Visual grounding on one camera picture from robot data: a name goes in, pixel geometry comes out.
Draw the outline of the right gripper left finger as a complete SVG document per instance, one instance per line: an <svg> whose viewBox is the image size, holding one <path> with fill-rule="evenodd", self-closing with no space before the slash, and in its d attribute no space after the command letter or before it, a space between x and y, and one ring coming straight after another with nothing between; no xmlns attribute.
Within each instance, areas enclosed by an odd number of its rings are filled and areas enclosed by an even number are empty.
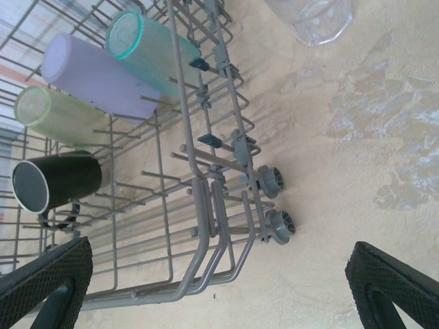
<svg viewBox="0 0 439 329"><path fill-rule="evenodd" d="M34 309L32 328L73 328L93 273L86 237L75 238L1 278L1 327Z"/></svg>

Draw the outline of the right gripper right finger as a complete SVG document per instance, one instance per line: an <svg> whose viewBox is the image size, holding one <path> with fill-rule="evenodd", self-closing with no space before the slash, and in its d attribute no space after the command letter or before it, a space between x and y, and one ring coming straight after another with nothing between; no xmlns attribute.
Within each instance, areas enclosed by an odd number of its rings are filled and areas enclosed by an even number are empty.
<svg viewBox="0 0 439 329"><path fill-rule="evenodd" d="M364 328L404 328L396 306L422 328L438 327L438 282L429 276L364 241L345 274Z"/></svg>

